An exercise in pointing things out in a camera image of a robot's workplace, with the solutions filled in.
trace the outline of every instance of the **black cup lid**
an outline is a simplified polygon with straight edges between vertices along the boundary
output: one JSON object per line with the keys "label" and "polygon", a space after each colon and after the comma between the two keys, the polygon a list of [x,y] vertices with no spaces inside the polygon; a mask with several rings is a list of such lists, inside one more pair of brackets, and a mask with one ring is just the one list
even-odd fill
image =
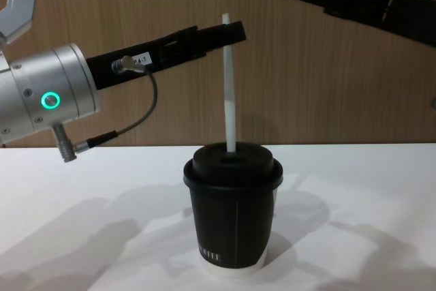
{"label": "black cup lid", "polygon": [[272,153],[246,142],[228,153],[225,143],[198,149],[184,169],[185,183],[198,191],[210,189],[275,189],[283,180],[283,169]]}

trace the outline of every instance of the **cable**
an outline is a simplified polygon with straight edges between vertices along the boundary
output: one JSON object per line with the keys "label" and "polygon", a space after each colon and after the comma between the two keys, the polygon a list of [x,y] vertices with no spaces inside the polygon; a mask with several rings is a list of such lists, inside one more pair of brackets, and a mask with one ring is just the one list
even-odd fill
{"label": "cable", "polygon": [[105,134],[101,134],[99,136],[96,136],[94,138],[87,139],[84,142],[78,143],[74,150],[76,153],[82,153],[86,150],[89,150],[93,147],[99,146],[103,143],[106,143],[112,139],[115,139],[117,136],[120,136],[121,134],[124,134],[128,131],[131,131],[135,127],[142,124],[144,121],[146,121],[150,115],[153,113],[153,111],[156,108],[157,105],[157,83],[155,80],[155,77],[153,76],[153,73],[146,71],[146,74],[149,76],[151,84],[153,86],[153,101],[151,102],[150,108],[147,110],[147,112],[138,119],[135,123],[125,127],[124,129],[121,129],[120,131],[111,131]]}
{"label": "cable", "polygon": [[121,134],[124,134],[124,133],[134,129],[138,125],[142,124],[146,119],[148,119],[150,117],[150,115],[153,113],[154,109],[156,108],[156,105],[157,105],[157,83],[156,83],[155,77],[153,76],[153,74],[151,72],[148,72],[147,75],[150,77],[151,84],[153,85],[153,102],[151,103],[149,110],[147,110],[147,112],[144,114],[143,117],[138,119],[135,123],[125,127],[124,129],[117,131],[119,136]]}

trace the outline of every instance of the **robotic arm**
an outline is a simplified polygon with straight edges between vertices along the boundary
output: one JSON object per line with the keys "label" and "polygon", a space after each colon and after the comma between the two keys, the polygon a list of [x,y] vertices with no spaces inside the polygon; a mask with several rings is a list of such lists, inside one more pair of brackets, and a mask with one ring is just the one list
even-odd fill
{"label": "robotic arm", "polygon": [[[35,0],[7,0],[1,45],[31,26]],[[74,44],[7,63],[0,50],[0,143],[52,129],[66,162],[76,158],[63,123],[99,110],[87,62]]]}
{"label": "robotic arm", "polygon": [[[7,0],[0,12],[0,46],[31,26],[35,0]],[[198,30],[190,27],[158,40],[85,59],[75,44],[8,64],[0,48],[0,144],[51,129],[65,162],[141,124],[153,111],[157,87],[152,73],[206,56],[245,40],[241,22]],[[97,90],[148,74],[152,108],[121,131],[111,131],[73,146],[63,124],[99,111]]]}

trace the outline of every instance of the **green led ring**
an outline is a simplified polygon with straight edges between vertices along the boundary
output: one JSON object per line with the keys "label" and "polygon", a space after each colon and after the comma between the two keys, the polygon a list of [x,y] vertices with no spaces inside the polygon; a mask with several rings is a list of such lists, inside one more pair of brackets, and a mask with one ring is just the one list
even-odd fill
{"label": "green led ring", "polygon": [[[56,98],[56,104],[51,105],[51,106],[48,105],[48,104],[46,103],[47,97],[55,97],[55,98]],[[41,98],[41,105],[42,105],[45,109],[49,109],[49,110],[56,109],[56,108],[59,107],[60,104],[61,104],[61,97],[59,97],[59,95],[58,95],[57,93],[52,92],[52,91],[50,91],[50,92],[45,92],[45,94],[44,94],[44,95],[42,96],[42,98]]]}

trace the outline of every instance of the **screw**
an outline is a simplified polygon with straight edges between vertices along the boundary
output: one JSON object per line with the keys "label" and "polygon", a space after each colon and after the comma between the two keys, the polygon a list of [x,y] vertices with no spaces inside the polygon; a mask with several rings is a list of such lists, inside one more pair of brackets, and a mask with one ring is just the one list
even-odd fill
{"label": "screw", "polygon": [[33,91],[31,89],[26,89],[23,94],[25,95],[25,97],[30,97],[31,95],[33,95]]}

